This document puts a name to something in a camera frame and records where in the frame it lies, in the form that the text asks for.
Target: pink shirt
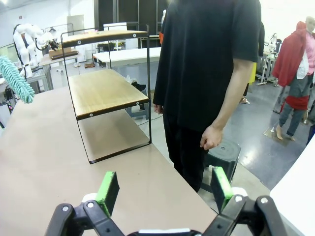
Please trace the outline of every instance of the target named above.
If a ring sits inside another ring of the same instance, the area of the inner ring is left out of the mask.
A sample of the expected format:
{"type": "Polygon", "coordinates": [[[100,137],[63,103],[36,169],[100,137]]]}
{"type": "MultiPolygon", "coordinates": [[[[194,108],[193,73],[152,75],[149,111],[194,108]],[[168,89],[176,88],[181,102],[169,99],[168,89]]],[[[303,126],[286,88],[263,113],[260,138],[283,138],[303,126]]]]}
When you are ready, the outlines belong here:
{"type": "Polygon", "coordinates": [[[314,37],[306,32],[306,47],[305,47],[307,58],[309,60],[309,71],[307,75],[312,75],[315,70],[315,39],[314,37]]]}

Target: yellow cloth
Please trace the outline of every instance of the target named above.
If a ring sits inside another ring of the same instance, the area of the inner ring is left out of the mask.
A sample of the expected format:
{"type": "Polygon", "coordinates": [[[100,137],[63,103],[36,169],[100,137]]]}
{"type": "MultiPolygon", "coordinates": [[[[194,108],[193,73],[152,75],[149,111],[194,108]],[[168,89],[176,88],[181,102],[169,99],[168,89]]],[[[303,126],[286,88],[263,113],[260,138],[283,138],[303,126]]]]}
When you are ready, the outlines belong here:
{"type": "Polygon", "coordinates": [[[254,65],[253,65],[253,67],[252,67],[252,75],[251,75],[250,81],[248,82],[249,84],[255,82],[256,67],[257,67],[257,63],[255,62],[254,65]]]}

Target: black t-shirt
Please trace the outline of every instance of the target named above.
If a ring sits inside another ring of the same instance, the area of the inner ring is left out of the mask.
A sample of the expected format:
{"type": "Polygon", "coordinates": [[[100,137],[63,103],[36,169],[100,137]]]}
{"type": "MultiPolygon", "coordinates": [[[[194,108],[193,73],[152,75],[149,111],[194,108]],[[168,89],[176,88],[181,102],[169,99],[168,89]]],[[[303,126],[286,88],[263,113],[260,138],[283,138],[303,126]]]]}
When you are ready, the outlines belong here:
{"type": "Polygon", "coordinates": [[[153,103],[182,127],[203,131],[218,116],[233,59],[257,62],[259,0],[172,0],[153,103]]]}

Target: mannequin head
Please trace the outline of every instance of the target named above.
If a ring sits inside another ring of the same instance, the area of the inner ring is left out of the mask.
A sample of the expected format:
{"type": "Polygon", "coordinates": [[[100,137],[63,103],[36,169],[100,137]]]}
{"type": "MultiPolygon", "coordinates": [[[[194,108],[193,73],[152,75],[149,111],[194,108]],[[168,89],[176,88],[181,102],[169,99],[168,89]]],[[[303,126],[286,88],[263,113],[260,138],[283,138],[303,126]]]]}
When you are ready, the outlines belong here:
{"type": "Polygon", "coordinates": [[[306,30],[309,33],[312,33],[315,29],[315,19],[312,16],[308,16],[306,18],[305,23],[306,23],[306,30]]]}

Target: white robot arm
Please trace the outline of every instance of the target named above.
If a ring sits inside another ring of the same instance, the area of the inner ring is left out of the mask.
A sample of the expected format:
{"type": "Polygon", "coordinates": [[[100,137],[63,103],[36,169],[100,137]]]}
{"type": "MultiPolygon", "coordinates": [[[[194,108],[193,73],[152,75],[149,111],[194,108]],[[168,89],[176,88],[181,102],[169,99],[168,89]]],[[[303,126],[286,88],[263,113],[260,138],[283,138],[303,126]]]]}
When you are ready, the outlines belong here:
{"type": "Polygon", "coordinates": [[[38,47],[37,43],[40,45],[45,45],[48,43],[53,50],[58,48],[58,43],[54,40],[51,33],[44,33],[39,27],[33,26],[31,24],[17,25],[14,28],[13,40],[23,67],[21,75],[24,76],[26,72],[27,78],[32,76],[31,66],[38,66],[35,49],[42,49],[38,47]],[[22,35],[24,35],[24,38],[28,44],[27,48],[22,35]]]}

